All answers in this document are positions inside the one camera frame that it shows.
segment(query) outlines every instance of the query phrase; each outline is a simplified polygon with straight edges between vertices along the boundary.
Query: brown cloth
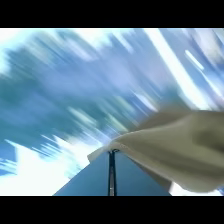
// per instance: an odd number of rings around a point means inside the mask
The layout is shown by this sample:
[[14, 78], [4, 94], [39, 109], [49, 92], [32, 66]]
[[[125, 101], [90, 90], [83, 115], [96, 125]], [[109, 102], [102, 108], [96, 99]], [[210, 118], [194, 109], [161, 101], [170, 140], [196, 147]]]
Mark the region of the brown cloth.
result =
[[223, 112], [167, 108], [88, 158], [113, 149], [121, 150], [166, 188], [170, 183], [166, 179], [194, 192], [224, 185]]

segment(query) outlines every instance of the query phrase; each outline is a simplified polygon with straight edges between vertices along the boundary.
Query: blurred background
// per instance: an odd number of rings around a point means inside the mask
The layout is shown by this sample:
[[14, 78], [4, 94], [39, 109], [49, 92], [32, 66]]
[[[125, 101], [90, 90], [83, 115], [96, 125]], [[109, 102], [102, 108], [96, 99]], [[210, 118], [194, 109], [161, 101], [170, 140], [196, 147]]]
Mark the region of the blurred background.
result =
[[170, 102], [222, 110], [223, 43], [223, 28], [1, 28], [0, 195], [53, 195]]

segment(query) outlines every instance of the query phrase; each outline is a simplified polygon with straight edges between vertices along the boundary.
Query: beige fabric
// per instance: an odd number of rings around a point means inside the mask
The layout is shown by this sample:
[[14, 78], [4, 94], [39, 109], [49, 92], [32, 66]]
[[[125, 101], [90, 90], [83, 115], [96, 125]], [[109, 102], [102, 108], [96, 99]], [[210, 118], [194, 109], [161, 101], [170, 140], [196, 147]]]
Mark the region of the beige fabric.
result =
[[190, 191], [208, 192], [224, 185], [223, 112], [168, 108], [88, 158], [112, 149]]

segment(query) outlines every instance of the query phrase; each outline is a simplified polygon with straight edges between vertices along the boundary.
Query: blue panel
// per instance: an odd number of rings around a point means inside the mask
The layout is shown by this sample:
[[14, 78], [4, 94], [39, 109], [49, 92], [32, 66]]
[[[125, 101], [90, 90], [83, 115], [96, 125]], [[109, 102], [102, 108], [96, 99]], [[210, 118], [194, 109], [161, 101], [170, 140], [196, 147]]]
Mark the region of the blue panel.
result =
[[115, 152], [117, 196], [170, 196], [121, 152]]
[[107, 196], [109, 153], [105, 152], [78, 173], [55, 196]]

